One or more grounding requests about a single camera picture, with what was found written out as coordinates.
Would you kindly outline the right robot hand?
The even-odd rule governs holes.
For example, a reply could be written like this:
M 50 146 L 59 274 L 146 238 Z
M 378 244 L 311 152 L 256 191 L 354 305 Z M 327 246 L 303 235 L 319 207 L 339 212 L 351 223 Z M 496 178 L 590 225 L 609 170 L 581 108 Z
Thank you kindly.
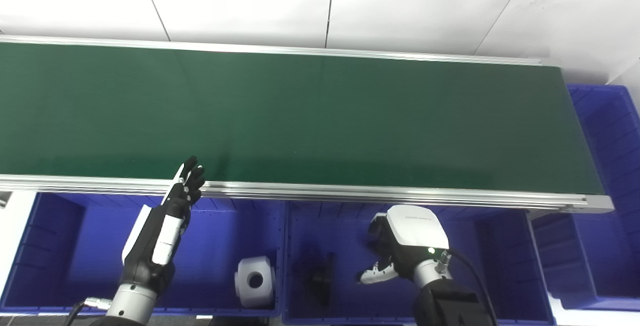
M 418 288 L 440 279 L 452 279 L 449 271 L 450 240 L 432 210 L 396 204 L 378 212 L 368 226 L 373 237 L 368 247 L 378 260 L 358 273 L 363 285 L 410 280 Z

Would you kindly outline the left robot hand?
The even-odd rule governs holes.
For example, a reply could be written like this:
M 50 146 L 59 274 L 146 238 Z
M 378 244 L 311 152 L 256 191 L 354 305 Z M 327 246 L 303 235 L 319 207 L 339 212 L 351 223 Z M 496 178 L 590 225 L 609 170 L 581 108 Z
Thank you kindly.
M 123 258 L 121 285 L 164 294 L 175 274 L 174 255 L 201 198 L 205 168 L 194 155 L 178 167 L 160 205 L 151 207 Z

